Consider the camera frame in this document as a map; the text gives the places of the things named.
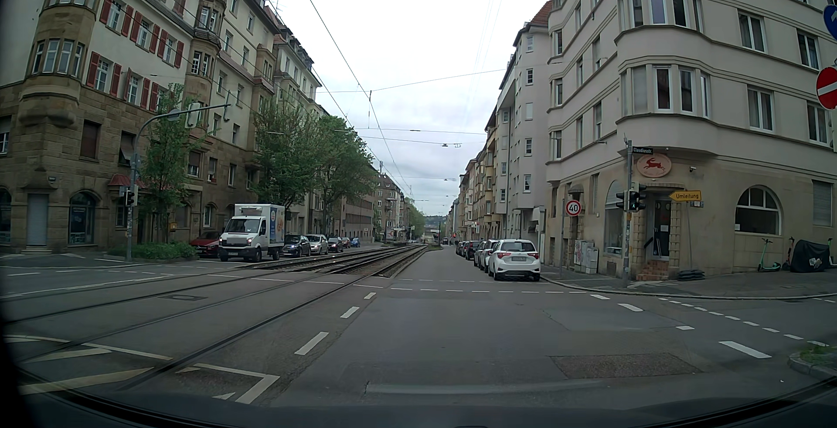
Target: door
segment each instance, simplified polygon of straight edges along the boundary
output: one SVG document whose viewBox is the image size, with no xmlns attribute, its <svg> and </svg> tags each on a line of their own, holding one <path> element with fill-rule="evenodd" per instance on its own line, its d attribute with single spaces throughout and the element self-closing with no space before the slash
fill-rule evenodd
<svg viewBox="0 0 837 428">
<path fill-rule="evenodd" d="M 26 212 L 26 244 L 47 245 L 48 194 L 30 194 Z"/>
<path fill-rule="evenodd" d="M 654 201 L 654 260 L 669 259 L 669 229 L 671 228 L 671 201 Z"/>
</svg>

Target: beige building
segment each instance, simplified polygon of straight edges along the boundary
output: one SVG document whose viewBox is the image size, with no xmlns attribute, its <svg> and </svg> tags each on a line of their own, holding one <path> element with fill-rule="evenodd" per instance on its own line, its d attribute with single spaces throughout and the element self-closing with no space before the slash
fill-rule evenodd
<svg viewBox="0 0 837 428">
<path fill-rule="evenodd" d="M 575 241 L 599 250 L 599 273 L 620 275 L 627 188 L 648 187 L 633 214 L 631 274 L 665 279 L 783 262 L 790 237 L 834 236 L 837 156 L 830 113 L 814 92 L 837 55 L 823 27 L 827 0 L 552 0 L 546 262 Z M 701 203 L 675 202 L 679 190 Z M 582 212 L 560 230 L 563 199 Z"/>
</svg>

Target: red car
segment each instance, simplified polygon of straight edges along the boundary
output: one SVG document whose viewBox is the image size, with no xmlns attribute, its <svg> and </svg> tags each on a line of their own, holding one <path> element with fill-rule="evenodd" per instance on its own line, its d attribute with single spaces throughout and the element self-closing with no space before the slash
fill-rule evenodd
<svg viewBox="0 0 837 428">
<path fill-rule="evenodd" d="M 189 244 L 195 247 L 199 256 L 217 258 L 220 241 L 221 232 L 203 232 L 201 236 L 189 242 Z"/>
</svg>

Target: asphalt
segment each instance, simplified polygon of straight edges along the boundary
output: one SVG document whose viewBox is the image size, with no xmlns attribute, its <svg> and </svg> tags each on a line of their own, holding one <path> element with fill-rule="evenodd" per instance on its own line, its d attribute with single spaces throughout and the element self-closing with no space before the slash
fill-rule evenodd
<svg viewBox="0 0 837 428">
<path fill-rule="evenodd" d="M 6 341 L 21 367 L 39 378 L 108 395 L 143 371 L 358 279 L 305 272 L 254 279 L 265 271 L 237 265 L 6 271 L 4 292 L 31 292 L 0 299 L 6 318 L 91 306 L 16 323 Z M 157 279 L 111 283 L 144 279 L 144 270 Z M 89 284 L 101 285 L 49 291 Z M 204 286 L 183 291 L 188 285 Z M 837 344 L 837 299 L 707 302 L 605 291 L 543 280 L 494 282 L 446 246 L 392 279 L 370 277 L 342 287 L 131 392 L 262 406 L 630 409 L 786 394 L 816 382 L 789 368 L 791 354 Z M 225 302 L 236 296 L 247 297 Z M 210 304 L 217 305 L 201 309 Z M 194 309 L 201 310 L 87 341 Z M 79 339 L 87 343 L 27 361 Z M 38 382 L 22 380 L 22 391 L 42 390 L 32 385 Z"/>
</svg>

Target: white delivery van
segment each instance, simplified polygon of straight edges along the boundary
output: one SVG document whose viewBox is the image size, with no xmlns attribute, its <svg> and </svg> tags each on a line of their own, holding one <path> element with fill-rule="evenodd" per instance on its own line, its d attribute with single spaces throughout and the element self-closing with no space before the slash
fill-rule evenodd
<svg viewBox="0 0 837 428">
<path fill-rule="evenodd" d="M 285 244 L 285 207 L 275 204 L 236 204 L 235 215 L 221 234 L 218 257 L 260 262 L 263 255 L 274 260 Z"/>
</svg>

